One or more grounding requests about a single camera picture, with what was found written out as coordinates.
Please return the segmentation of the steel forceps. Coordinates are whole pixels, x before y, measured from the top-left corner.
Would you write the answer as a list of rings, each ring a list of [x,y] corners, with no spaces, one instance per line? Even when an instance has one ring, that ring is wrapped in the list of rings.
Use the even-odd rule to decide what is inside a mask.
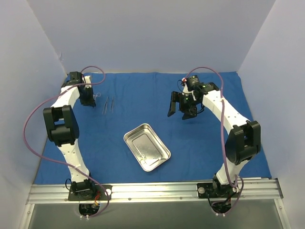
[[[142,154],[140,156],[140,164],[141,165],[144,165],[144,164],[147,164],[149,166],[151,166],[152,164],[158,162],[159,160],[161,160],[162,158],[161,157],[146,157],[144,154]]]
[[[102,95],[101,93],[94,94],[93,95],[94,100],[96,100],[98,97],[101,97],[101,95]]]

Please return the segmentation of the steel tweezers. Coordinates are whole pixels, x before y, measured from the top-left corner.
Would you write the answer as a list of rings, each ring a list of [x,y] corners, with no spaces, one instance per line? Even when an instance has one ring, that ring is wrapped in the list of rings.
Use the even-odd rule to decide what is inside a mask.
[[[102,109],[102,114],[103,115],[106,115],[107,106],[108,106],[108,100],[109,100],[109,97],[107,97],[106,100],[105,100],[105,104],[104,104],[103,109]]]
[[[112,97],[112,102],[111,102],[111,112],[113,113],[114,110],[114,96]]]

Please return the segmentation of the stainless steel instrument tray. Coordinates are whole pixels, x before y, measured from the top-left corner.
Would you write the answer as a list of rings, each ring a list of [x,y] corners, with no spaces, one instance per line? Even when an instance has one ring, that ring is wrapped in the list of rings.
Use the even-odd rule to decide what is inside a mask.
[[[140,156],[161,157],[162,159],[151,166],[144,164],[141,168],[145,172],[151,172],[171,157],[170,150],[162,142],[149,124],[141,124],[127,132],[123,137],[126,145],[140,164]]]

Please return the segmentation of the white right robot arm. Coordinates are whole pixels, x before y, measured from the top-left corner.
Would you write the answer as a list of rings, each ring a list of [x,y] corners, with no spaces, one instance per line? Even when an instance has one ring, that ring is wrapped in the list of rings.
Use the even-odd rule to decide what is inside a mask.
[[[180,80],[183,89],[172,92],[168,115],[176,110],[182,119],[198,116],[204,109],[210,110],[220,121],[223,164],[214,175],[212,192],[224,196],[229,186],[237,187],[242,168],[261,150],[261,126],[241,115],[224,97],[223,89],[214,83],[201,83],[190,78]]]

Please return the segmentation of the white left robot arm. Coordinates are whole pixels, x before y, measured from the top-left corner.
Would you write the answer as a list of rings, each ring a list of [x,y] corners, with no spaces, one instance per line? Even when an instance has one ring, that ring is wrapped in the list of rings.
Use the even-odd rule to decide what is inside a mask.
[[[97,194],[108,196],[92,180],[79,149],[79,126],[73,107],[77,100],[84,106],[95,107],[90,76],[81,72],[71,72],[70,78],[61,86],[61,94],[56,102],[43,109],[43,117],[48,139],[64,156],[64,164],[71,174],[69,192],[73,197],[93,199]],[[169,149],[148,124],[142,124],[124,135],[124,141],[145,172],[151,172],[171,157]]]

